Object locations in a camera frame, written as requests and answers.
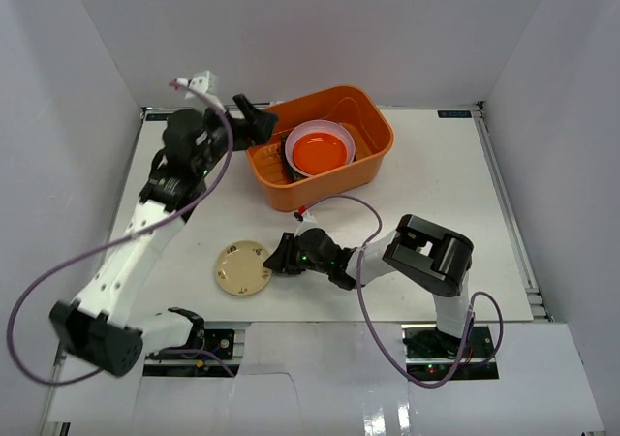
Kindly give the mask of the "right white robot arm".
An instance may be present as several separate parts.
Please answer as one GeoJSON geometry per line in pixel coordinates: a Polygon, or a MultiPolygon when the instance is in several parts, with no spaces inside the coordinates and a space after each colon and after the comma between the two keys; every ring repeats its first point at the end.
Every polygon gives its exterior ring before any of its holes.
{"type": "Polygon", "coordinates": [[[308,210],[294,217],[296,231],[282,234],[265,268],[289,276],[318,272],[346,291],[400,273],[432,294],[439,349],[457,358],[471,348],[473,336],[465,322],[474,250],[469,238],[407,214],[381,239],[365,248],[348,248],[335,243],[308,210]]]}

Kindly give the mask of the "pink round plate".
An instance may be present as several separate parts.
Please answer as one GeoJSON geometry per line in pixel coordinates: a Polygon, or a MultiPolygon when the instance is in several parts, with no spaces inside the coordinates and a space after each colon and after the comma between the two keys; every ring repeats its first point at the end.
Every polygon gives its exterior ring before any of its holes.
{"type": "Polygon", "coordinates": [[[292,168],[299,174],[306,177],[312,177],[316,175],[307,175],[295,166],[293,159],[293,148],[295,143],[303,136],[318,132],[333,134],[334,136],[345,142],[349,149],[349,163],[346,165],[351,164],[355,159],[357,151],[355,140],[353,139],[353,136],[342,125],[328,120],[311,120],[304,122],[293,128],[292,131],[288,134],[288,138],[286,141],[286,156],[292,168]]]}

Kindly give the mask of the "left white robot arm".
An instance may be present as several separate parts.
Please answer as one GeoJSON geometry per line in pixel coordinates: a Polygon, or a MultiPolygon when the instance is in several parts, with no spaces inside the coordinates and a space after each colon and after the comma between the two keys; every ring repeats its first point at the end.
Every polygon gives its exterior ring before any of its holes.
{"type": "Polygon", "coordinates": [[[233,98],[241,115],[226,109],[180,109],[168,115],[162,147],[126,227],[125,242],[112,248],[92,280],[71,302],[57,301],[49,320],[71,356],[115,377],[139,361],[143,326],[128,320],[141,285],[172,239],[210,191],[205,181],[229,162],[231,151],[269,142],[278,117],[242,94],[233,98]]]}

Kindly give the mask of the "black floral square plate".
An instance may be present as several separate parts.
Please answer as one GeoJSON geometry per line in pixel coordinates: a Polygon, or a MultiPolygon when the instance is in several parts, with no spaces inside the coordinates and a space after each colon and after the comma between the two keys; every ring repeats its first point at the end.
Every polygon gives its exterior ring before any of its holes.
{"type": "Polygon", "coordinates": [[[287,179],[287,182],[289,184],[298,182],[300,180],[302,180],[304,178],[303,175],[299,174],[297,171],[295,171],[289,160],[287,159],[286,156],[286,141],[288,138],[288,134],[285,134],[281,137],[280,140],[280,158],[281,158],[281,162],[282,162],[282,166],[283,166],[283,171],[284,171],[284,175],[287,179]]]}

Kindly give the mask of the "beige floral round plate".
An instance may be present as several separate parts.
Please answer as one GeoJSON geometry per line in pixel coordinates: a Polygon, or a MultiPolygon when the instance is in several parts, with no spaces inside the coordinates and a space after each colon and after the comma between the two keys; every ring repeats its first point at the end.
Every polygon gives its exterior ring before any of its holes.
{"type": "Polygon", "coordinates": [[[218,286],[233,296],[251,296],[269,283],[272,271],[264,267],[270,252],[260,243],[241,240],[218,256],[214,276],[218,286]]]}

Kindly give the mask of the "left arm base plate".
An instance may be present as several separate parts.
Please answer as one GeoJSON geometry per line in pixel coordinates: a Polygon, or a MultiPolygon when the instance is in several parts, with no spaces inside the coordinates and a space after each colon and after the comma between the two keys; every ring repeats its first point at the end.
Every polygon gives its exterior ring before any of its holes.
{"type": "Polygon", "coordinates": [[[233,378],[242,355],[242,341],[230,328],[205,329],[192,344],[149,355],[144,377],[233,378]]]}

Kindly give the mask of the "small orange round plate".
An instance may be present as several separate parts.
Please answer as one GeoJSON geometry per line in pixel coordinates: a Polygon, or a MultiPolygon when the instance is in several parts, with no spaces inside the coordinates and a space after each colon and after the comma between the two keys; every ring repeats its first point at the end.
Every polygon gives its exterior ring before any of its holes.
{"type": "Polygon", "coordinates": [[[295,166],[307,175],[318,175],[349,163],[349,149],[333,134],[311,133],[299,139],[293,148],[295,166]]]}

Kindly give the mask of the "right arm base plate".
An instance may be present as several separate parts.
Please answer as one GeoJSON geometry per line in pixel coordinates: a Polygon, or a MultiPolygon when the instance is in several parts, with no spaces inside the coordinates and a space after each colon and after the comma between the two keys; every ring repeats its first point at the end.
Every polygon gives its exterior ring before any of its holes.
{"type": "MultiPolygon", "coordinates": [[[[403,339],[406,367],[410,375],[423,382],[443,379],[456,359],[459,340],[449,339],[434,327],[406,327],[403,339]]],[[[490,358],[494,342],[489,327],[473,327],[453,380],[498,380],[495,358],[490,358]]]]}

